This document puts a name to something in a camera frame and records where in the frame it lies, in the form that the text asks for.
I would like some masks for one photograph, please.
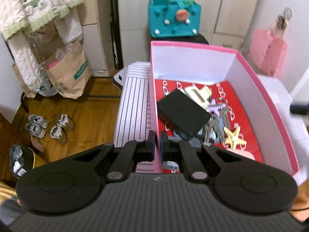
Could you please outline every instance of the pink paper bag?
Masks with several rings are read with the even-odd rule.
[[[283,39],[272,36],[269,31],[255,29],[249,58],[265,74],[279,77],[283,67],[287,44]]]

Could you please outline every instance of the yellow starfish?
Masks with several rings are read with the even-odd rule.
[[[236,149],[237,145],[246,145],[247,141],[240,139],[238,137],[240,132],[240,126],[236,128],[234,132],[224,127],[224,132],[227,135],[227,138],[225,139],[225,145],[230,145],[232,149]]]

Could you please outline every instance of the green logo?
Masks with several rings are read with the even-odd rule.
[[[80,77],[80,75],[84,72],[84,70],[86,69],[88,63],[87,60],[82,64],[82,66],[79,68],[78,72],[74,75],[74,79],[78,79]]]

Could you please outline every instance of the teal bag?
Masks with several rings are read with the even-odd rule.
[[[149,0],[148,26],[153,37],[195,36],[201,7],[192,0]]]

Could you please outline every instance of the sneaker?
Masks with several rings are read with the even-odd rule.
[[[47,127],[48,124],[48,120],[46,118],[44,118],[43,116],[40,115],[36,115],[36,114],[30,114],[28,117],[30,123],[34,123],[37,124],[43,128]]]
[[[54,114],[52,120],[66,131],[72,131],[75,128],[74,121],[67,114]]]
[[[52,127],[48,130],[51,138],[54,138],[60,144],[65,144],[68,141],[68,137],[66,136],[64,130],[58,125],[52,125]]]
[[[36,136],[38,138],[44,138],[46,131],[39,126],[38,124],[28,123],[25,125],[25,129],[29,132],[32,136]]]

